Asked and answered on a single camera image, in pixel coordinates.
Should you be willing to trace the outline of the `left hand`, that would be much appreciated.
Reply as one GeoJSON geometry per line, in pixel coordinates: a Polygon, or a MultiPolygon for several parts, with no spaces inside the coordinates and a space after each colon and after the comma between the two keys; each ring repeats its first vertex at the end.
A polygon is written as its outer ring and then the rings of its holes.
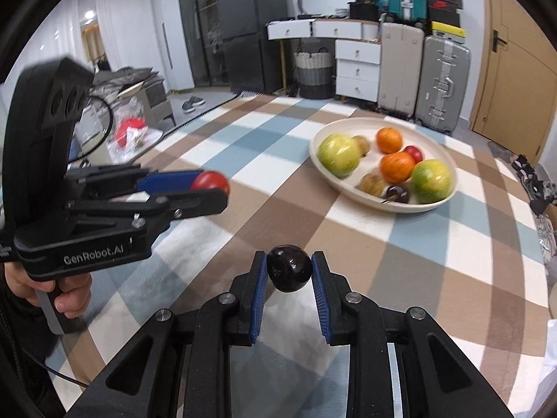
{"type": "Polygon", "coordinates": [[[55,297],[55,308],[69,319],[83,315],[90,304],[93,279],[89,273],[38,282],[28,276],[19,262],[7,262],[4,270],[9,289],[33,306],[40,305],[37,292],[53,293],[55,290],[58,290],[55,297]]]}

